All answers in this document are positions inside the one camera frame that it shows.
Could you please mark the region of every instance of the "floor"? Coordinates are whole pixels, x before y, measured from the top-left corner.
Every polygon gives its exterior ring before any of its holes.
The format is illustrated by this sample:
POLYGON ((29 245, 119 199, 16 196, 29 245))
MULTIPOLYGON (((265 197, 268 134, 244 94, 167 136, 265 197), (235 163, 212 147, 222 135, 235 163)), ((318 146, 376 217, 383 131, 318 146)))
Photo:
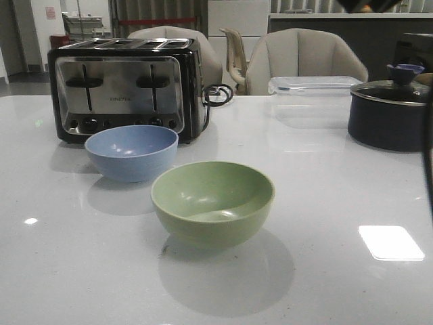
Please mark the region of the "floor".
POLYGON ((8 77, 9 84, 0 83, 0 97, 11 95, 51 95, 48 72, 23 72, 8 77))

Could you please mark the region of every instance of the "bowl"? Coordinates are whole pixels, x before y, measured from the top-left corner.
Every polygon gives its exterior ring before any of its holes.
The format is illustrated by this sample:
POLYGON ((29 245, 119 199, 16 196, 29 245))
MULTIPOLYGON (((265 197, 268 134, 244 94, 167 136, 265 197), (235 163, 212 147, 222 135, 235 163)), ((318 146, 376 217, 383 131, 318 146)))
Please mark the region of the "bowl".
POLYGON ((179 136, 166 127, 128 125, 92 135, 85 149, 96 169, 116 181, 150 181, 173 163, 179 136))
POLYGON ((386 68, 391 80, 400 86, 408 85, 417 75, 424 71, 423 66, 414 64, 397 64, 396 66, 388 64, 386 68))
POLYGON ((228 248, 247 241, 265 222, 274 195, 271 180, 260 171, 221 161, 171 169, 151 188, 161 224, 197 248, 228 248))

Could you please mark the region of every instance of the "green bowl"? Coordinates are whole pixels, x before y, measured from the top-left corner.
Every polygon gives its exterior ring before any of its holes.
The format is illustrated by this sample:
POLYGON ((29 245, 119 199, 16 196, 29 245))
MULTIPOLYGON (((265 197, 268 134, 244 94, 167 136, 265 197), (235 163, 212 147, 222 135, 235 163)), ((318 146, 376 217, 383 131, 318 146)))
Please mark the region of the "green bowl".
POLYGON ((151 196, 165 229, 198 248, 245 242, 265 222, 275 190, 261 172, 232 162, 195 162, 159 176, 151 196))

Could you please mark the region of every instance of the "container lid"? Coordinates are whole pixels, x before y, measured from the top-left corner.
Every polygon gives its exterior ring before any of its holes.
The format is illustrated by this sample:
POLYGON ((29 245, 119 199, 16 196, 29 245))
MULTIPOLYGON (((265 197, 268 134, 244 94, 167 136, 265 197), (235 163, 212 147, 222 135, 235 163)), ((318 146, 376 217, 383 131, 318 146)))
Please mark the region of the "container lid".
POLYGON ((412 82, 406 86, 399 86, 391 80, 372 81, 353 85, 352 95, 394 105, 423 106, 427 102, 430 88, 421 83, 412 82))
POLYGON ((328 77, 273 77, 268 84, 269 93, 304 95, 315 91, 349 91, 359 80, 346 76, 328 77))

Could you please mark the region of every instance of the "blue bowl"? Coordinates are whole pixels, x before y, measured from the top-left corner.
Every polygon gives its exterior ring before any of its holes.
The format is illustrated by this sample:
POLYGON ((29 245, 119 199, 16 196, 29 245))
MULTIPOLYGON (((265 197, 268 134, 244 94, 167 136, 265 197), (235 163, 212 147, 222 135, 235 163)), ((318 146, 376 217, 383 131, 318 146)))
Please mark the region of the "blue bowl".
POLYGON ((424 71, 423 66, 414 64, 397 64, 396 66, 388 64, 386 67, 391 80, 400 86, 408 85, 417 75, 424 71))
POLYGON ((85 149, 97 170, 116 181, 150 181, 173 163, 179 136, 166 127, 129 125, 92 135, 85 149))

